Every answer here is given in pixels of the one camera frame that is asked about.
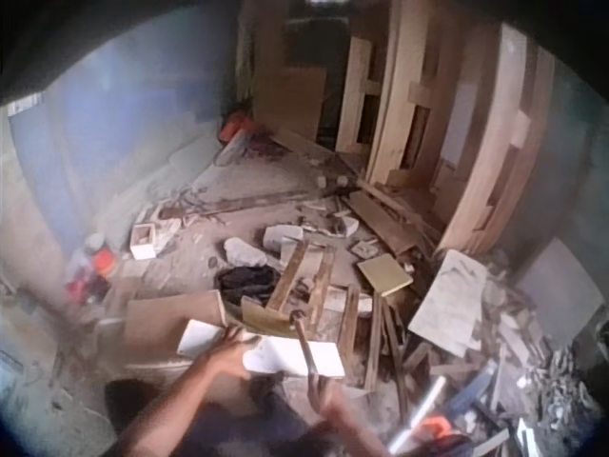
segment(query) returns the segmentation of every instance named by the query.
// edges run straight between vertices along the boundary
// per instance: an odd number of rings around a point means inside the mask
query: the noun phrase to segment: hand
[[[244,328],[229,327],[222,339],[209,352],[202,354],[206,369],[214,375],[228,373],[242,379],[249,379],[251,374],[244,367],[244,354],[260,343],[261,337],[255,336],[248,341],[244,339]]]
[[[308,401],[320,416],[328,421],[347,416],[346,400],[341,385],[319,374],[309,374]]]

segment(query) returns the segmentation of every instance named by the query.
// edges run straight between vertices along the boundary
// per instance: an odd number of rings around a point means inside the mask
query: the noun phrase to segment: blue wall
[[[106,201],[220,117],[237,12],[236,0],[213,0],[141,24],[66,71],[41,105],[10,118],[26,179],[66,253]]]

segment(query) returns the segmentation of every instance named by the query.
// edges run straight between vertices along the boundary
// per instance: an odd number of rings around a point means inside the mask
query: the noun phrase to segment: metal rod
[[[444,385],[446,384],[446,378],[440,376],[434,385],[431,387],[425,398],[423,399],[419,409],[410,419],[410,423],[404,425],[404,427],[399,430],[393,438],[389,441],[387,445],[387,450],[389,454],[396,455],[398,451],[402,448],[403,445],[408,441],[412,432],[419,426],[424,417],[429,413],[429,410],[433,407],[434,402],[440,395]]]

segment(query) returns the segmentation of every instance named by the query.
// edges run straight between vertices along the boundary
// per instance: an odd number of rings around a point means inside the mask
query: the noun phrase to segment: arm
[[[389,453],[379,438],[358,423],[349,411],[340,385],[329,378],[310,375],[309,401],[313,409],[337,431],[354,457],[384,457]]]
[[[168,392],[129,424],[111,454],[166,457],[173,452],[217,374],[224,372],[249,378],[243,357],[258,344],[258,339],[242,343],[243,332],[242,328],[229,328],[211,352],[200,355]]]

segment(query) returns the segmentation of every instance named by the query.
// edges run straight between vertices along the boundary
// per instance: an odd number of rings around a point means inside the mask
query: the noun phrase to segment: concrete wall
[[[151,19],[91,52],[41,104],[10,118],[26,180],[66,255],[94,230],[122,244],[142,206],[187,184],[192,176],[169,164],[176,151],[197,140],[188,168],[199,171],[218,152],[237,7],[212,0]]]

